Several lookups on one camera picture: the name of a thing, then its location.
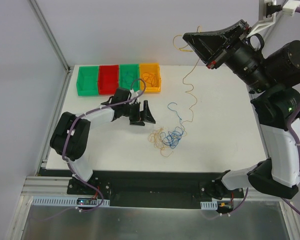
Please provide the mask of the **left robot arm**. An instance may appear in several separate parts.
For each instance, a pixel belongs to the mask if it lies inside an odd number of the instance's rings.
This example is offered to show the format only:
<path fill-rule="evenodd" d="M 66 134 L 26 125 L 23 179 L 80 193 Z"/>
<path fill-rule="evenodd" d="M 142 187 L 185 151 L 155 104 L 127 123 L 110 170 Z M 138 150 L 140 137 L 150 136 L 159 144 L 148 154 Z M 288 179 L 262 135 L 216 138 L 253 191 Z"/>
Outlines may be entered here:
<path fill-rule="evenodd" d="M 119 87 L 113 96 L 93 110 L 81 114 L 66 111 L 61 115 L 49 145 L 67 163 L 72 176 L 80 180 L 78 188 L 84 194 L 92 194 L 96 188 L 95 181 L 91 179 L 93 170 L 85 157 L 91 129 L 120 117 L 129 118 L 129 124 L 135 126 L 156 123 L 147 100 L 143 101 L 141 108 L 139 97 L 142 93 Z"/>

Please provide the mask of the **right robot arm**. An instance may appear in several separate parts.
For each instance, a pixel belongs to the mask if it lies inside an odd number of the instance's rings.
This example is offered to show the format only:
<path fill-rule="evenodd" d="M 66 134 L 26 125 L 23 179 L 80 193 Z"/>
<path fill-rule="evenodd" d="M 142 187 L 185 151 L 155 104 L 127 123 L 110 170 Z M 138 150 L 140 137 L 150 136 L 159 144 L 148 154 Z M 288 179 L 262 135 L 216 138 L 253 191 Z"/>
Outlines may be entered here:
<path fill-rule="evenodd" d="M 251 44 L 247 22 L 215 31 L 187 32 L 183 40 L 209 69 L 226 65 L 257 97 L 257 113 L 269 158 L 240 170 L 226 170 L 205 187 L 222 199 L 239 188 L 292 199 L 300 183 L 300 40 L 293 40 L 264 57 Z"/>

